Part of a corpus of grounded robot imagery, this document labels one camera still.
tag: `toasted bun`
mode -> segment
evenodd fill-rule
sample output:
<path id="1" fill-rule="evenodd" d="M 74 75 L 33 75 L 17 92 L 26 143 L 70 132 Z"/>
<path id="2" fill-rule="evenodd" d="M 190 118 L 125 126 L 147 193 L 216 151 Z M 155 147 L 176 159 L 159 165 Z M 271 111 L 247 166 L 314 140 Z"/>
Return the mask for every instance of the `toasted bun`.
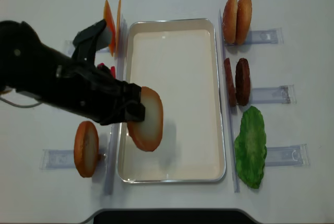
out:
<path id="1" fill-rule="evenodd" d="M 80 123 L 74 141 L 74 164 L 82 177 L 92 177 L 98 163 L 99 136 L 93 123 Z"/>
<path id="2" fill-rule="evenodd" d="M 252 0 L 239 0 L 236 20 L 235 43 L 241 45 L 245 42 L 252 20 Z"/>
<path id="3" fill-rule="evenodd" d="M 162 102 L 154 90 L 141 88 L 140 102 L 145 106 L 143 122 L 128 122 L 129 135 L 142 151 L 154 151 L 160 145 L 163 130 Z"/>
<path id="4" fill-rule="evenodd" d="M 236 106 L 236 96 L 235 96 L 233 76 L 232 76 L 232 71 L 231 71 L 231 63 L 230 63 L 229 58 L 224 60 L 224 68 L 225 68 L 225 75 L 226 75 L 226 83 L 228 86 L 229 103 L 230 103 L 230 106 L 235 107 Z"/>
<path id="5" fill-rule="evenodd" d="M 227 43 L 234 43 L 236 34 L 236 18 L 238 0 L 228 0 L 223 14 L 223 34 Z"/>
<path id="6" fill-rule="evenodd" d="M 239 105 L 248 104 L 251 92 L 250 81 L 248 61 L 245 58 L 241 58 L 235 69 L 236 100 Z"/>

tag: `white table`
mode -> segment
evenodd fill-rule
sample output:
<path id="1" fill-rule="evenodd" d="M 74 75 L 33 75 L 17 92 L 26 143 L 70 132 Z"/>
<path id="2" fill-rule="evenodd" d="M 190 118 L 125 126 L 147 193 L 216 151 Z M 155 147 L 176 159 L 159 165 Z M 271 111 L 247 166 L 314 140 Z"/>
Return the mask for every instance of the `white table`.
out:
<path id="1" fill-rule="evenodd" d="M 226 1 L 122 0 L 122 12 L 129 25 L 135 21 L 204 17 L 217 29 L 218 12 Z M 268 54 L 267 61 L 256 72 L 251 71 L 253 83 L 295 84 L 297 97 L 296 105 L 276 111 L 278 119 L 286 115 L 286 121 L 265 120 L 267 145 L 307 143 L 309 167 L 267 168 L 258 192 L 241 183 L 241 192 L 234 193 L 229 134 L 225 131 L 227 171 L 219 183 L 127 185 L 115 176 L 113 194 L 103 195 L 103 178 L 92 181 L 82 179 L 76 170 L 39 169 L 42 149 L 73 148 L 76 128 L 84 118 L 46 105 L 24 110 L 0 103 L 0 222 L 75 223 L 102 210 L 143 208 L 240 209 L 260 222 L 334 222 L 334 3 L 252 1 L 252 28 L 282 27 L 284 36 L 284 44 Z M 117 2 L 109 0 L 113 11 Z M 24 20 L 42 42 L 60 50 L 64 40 L 73 39 L 79 29 L 101 19 L 103 5 L 104 0 L 0 0 L 0 20 Z M 248 54 L 256 53 L 254 48 Z M 219 66 L 224 84 L 220 59 Z M 31 102 L 19 95 L 11 95 L 11 99 Z M 227 129 L 227 105 L 222 107 Z M 286 128 L 279 138 L 277 132 L 283 126 Z M 105 141 L 110 129 L 98 126 Z M 286 137 L 286 133 L 292 134 L 292 138 Z"/>

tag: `metal tray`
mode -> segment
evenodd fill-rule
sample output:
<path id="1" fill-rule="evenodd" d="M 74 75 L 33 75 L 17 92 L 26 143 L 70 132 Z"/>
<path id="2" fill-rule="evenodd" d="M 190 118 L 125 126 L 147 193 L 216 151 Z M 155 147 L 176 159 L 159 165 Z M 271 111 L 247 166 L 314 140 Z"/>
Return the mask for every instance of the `metal tray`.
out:
<path id="1" fill-rule="evenodd" d="M 138 22 L 128 33 L 126 81 L 154 89 L 164 110 L 154 152 L 136 148 L 126 123 L 118 135 L 124 182 L 213 182 L 226 170 L 216 37 L 207 19 Z"/>

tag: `bottom bun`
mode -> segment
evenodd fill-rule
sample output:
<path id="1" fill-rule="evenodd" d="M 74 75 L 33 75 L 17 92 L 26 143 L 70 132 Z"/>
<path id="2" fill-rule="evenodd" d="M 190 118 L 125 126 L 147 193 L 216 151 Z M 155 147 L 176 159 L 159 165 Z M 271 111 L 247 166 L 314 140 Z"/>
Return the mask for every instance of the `bottom bun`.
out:
<path id="1" fill-rule="evenodd" d="M 252 0 L 239 0 L 236 19 L 235 43 L 241 45 L 245 42 L 252 20 Z"/>
<path id="2" fill-rule="evenodd" d="M 80 123 L 74 141 L 74 164 L 83 177 L 92 177 L 98 163 L 99 136 L 93 123 Z"/>
<path id="3" fill-rule="evenodd" d="M 162 102 L 157 92 L 148 87 L 142 87 L 140 103 L 145 106 L 145 120 L 143 122 L 128 122 L 129 136 L 140 150 L 154 151 L 162 139 Z"/>

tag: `lettuce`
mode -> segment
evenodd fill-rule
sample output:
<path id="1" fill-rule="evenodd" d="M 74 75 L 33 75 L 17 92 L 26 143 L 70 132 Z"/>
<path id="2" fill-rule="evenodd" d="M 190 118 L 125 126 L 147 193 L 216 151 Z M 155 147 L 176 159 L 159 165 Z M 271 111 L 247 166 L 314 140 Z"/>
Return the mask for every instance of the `lettuce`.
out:
<path id="1" fill-rule="evenodd" d="M 236 171 L 251 188 L 259 188 L 267 156 L 265 123 L 261 112 L 251 106 L 243 113 L 240 133 L 234 142 Z"/>

